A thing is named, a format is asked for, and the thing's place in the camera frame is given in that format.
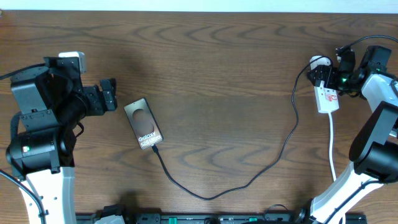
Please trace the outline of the Galaxy S25 Ultra smartphone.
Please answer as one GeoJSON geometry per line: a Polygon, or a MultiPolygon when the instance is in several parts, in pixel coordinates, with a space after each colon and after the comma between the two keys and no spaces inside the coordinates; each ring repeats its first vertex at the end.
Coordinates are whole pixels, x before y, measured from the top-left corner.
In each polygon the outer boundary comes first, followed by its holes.
{"type": "Polygon", "coordinates": [[[145,98],[124,106],[124,111],[134,131],[138,145],[142,150],[164,140],[159,125],[145,98]]]}

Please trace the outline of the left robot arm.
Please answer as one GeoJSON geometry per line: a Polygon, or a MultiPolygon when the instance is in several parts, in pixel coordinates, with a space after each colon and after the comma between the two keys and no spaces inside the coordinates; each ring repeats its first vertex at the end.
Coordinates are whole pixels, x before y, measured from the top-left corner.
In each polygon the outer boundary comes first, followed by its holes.
{"type": "Polygon", "coordinates": [[[83,118],[118,107],[116,80],[83,86],[85,72],[84,54],[66,52],[6,75],[19,107],[11,120],[6,159],[30,223],[77,222],[74,129],[82,127],[83,118]]]}

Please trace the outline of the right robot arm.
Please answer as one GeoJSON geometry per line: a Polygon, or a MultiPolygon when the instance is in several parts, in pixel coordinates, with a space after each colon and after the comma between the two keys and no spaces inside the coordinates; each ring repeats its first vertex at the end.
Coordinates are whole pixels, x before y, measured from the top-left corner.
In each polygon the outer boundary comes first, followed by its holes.
{"type": "Polygon", "coordinates": [[[310,59],[307,78],[316,97],[327,101],[339,95],[365,99],[372,114],[349,150],[349,164],[321,195],[311,199],[297,217],[301,223],[339,223],[356,203],[372,191],[397,182],[397,77],[387,72],[391,50],[378,45],[366,49],[359,65],[351,47],[337,49],[339,66],[327,57],[310,59]]]}

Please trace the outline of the white power strip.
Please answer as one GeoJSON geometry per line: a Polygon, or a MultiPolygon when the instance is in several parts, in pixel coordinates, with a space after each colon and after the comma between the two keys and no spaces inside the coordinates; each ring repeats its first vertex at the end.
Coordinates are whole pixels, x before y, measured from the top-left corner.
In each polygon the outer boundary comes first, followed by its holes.
{"type": "MultiPolygon", "coordinates": [[[[316,55],[310,59],[310,70],[314,69],[317,65],[332,66],[332,61],[327,57],[316,55]]],[[[339,109],[337,92],[335,90],[323,87],[323,82],[321,82],[321,87],[314,87],[314,92],[319,113],[327,114],[339,109]]]]}

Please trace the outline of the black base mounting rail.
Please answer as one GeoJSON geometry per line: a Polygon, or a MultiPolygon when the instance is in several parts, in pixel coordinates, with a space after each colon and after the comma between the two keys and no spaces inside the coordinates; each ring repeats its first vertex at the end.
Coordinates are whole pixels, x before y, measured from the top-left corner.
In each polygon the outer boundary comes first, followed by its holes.
{"type": "Polygon", "coordinates": [[[116,204],[94,213],[77,213],[77,223],[132,224],[237,224],[237,223],[303,223],[303,214],[273,205],[262,213],[170,213],[159,208],[131,208],[116,204]]]}

